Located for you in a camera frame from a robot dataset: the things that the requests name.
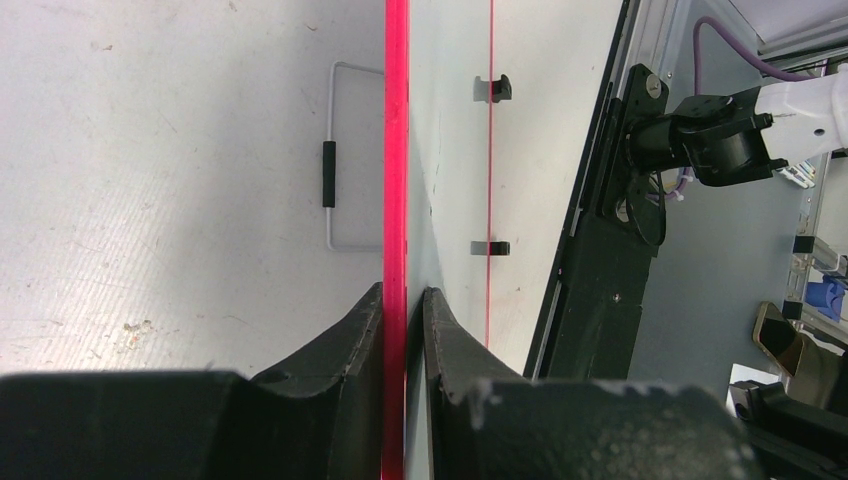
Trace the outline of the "pink-framed whiteboard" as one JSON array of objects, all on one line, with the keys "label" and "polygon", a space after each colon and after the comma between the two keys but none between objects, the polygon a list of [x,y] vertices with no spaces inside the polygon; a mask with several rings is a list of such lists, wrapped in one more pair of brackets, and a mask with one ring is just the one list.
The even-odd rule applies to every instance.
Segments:
[{"label": "pink-framed whiteboard", "polygon": [[470,421],[489,335],[492,5],[390,1],[385,19],[384,286],[404,347],[410,479],[477,479]]}]

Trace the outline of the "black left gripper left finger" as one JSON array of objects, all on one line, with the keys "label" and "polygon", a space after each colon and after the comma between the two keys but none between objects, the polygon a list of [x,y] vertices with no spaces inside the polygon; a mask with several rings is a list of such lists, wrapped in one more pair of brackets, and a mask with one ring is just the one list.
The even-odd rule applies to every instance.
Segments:
[{"label": "black left gripper left finger", "polygon": [[233,371],[1,380],[5,479],[376,479],[382,287],[252,378]]}]

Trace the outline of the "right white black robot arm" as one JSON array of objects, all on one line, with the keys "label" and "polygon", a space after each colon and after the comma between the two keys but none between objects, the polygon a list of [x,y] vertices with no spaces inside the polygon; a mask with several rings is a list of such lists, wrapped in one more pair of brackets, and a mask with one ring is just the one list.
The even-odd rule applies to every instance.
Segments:
[{"label": "right white black robot arm", "polygon": [[626,139],[641,173],[688,168],[709,187],[767,179],[846,148],[847,67],[728,96],[690,96],[669,114],[636,122]]}]

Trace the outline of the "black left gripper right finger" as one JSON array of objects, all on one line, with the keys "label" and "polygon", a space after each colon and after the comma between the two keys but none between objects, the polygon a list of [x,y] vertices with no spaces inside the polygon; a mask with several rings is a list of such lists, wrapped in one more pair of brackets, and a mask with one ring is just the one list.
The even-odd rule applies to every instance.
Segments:
[{"label": "black left gripper right finger", "polygon": [[710,394],[618,380],[528,380],[422,294],[435,479],[758,479],[741,428]]}]

